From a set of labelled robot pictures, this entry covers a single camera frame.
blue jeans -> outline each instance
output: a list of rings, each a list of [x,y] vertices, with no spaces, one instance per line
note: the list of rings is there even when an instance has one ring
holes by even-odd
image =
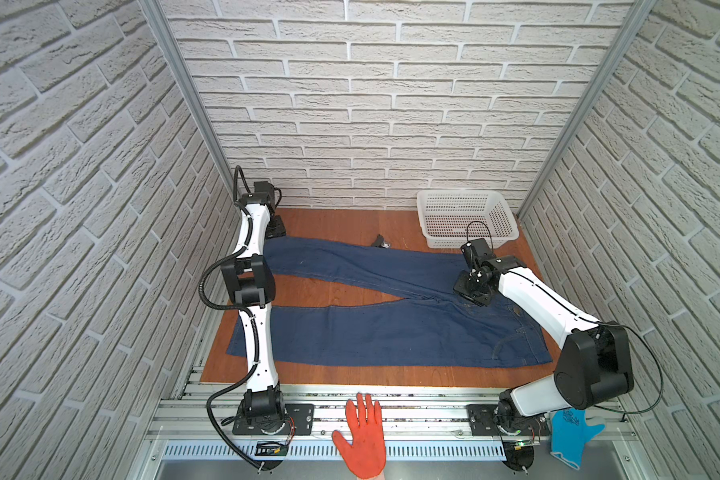
[[[274,306],[275,360],[325,366],[516,367],[551,362],[541,328],[501,294],[477,306],[453,292],[460,254],[427,254],[284,236],[264,255],[274,274],[361,286],[395,302]],[[242,332],[238,321],[236,332]],[[244,356],[242,334],[227,353]]]

hand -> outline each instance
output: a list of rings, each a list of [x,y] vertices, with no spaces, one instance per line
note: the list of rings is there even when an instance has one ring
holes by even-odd
[[[349,445],[338,431],[333,433],[333,443],[342,454],[349,471],[361,480],[381,475],[387,463],[387,450],[384,447],[384,431],[382,430],[382,406],[378,400],[373,405],[371,396],[358,393],[358,406],[347,400],[347,424],[352,432],[352,444]]]

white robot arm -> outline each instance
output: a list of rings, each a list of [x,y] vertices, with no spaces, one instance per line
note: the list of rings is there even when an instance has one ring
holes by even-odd
[[[248,260],[254,255],[262,255],[264,251],[264,234],[266,232],[266,226],[269,224],[271,215],[269,213],[269,207],[261,204],[249,204],[247,206],[250,212],[252,222],[252,235],[250,243],[245,252],[238,257],[239,260]],[[240,228],[240,236],[238,237],[237,246],[235,251],[238,251],[243,247],[245,239],[247,238],[247,230],[250,228],[248,223],[243,223]],[[251,268],[245,268],[243,273],[251,272]],[[256,323],[258,327],[258,341],[259,341],[259,366],[256,372],[259,375],[251,376],[246,384],[246,389],[253,392],[266,391],[268,387],[275,387],[279,383],[277,376],[277,370],[275,370],[275,360],[272,358],[272,335],[269,329],[269,315],[272,312],[272,298],[268,298],[269,302],[265,302],[249,306],[248,310],[253,314],[251,318],[248,312],[240,310],[240,320],[242,320],[242,327],[246,334],[246,352],[248,357],[248,370],[253,367],[254,359],[253,353],[255,351],[254,341],[256,337],[253,335],[251,327],[251,321]]]
[[[562,350],[552,375],[502,393],[497,424],[569,407],[583,410],[633,389],[623,327],[579,310],[514,256],[497,258],[485,238],[468,241],[461,252],[469,271],[461,272],[454,292],[478,305],[489,304],[495,293],[506,296]]]

brick wall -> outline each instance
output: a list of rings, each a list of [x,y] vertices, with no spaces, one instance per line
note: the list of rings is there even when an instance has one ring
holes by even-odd
[[[139,4],[0,0],[0,478],[123,478],[234,235]]]
[[[162,0],[231,164],[283,204],[517,207],[631,2]]]
[[[556,290],[658,356],[633,423],[659,475],[720,479],[720,1],[655,5],[524,226]]]

wooden tabletop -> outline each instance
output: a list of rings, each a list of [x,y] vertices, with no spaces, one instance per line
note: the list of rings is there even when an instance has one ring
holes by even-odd
[[[278,209],[290,236],[333,240],[346,244],[371,245],[381,234],[392,248],[419,252],[454,252],[432,250],[422,235],[418,214],[414,211],[382,210],[308,210]],[[530,252],[523,231],[520,238],[496,249],[496,254],[515,255],[541,274]],[[359,306],[399,300],[399,297],[357,286],[275,275],[276,306]],[[237,320],[237,311],[224,313],[208,360],[202,370],[202,382],[233,383],[246,374],[246,359],[226,354]],[[523,385],[552,373],[560,349],[544,333],[552,363],[513,369],[428,366],[315,366],[276,362],[281,383],[398,385],[398,386],[473,386],[510,388]]]

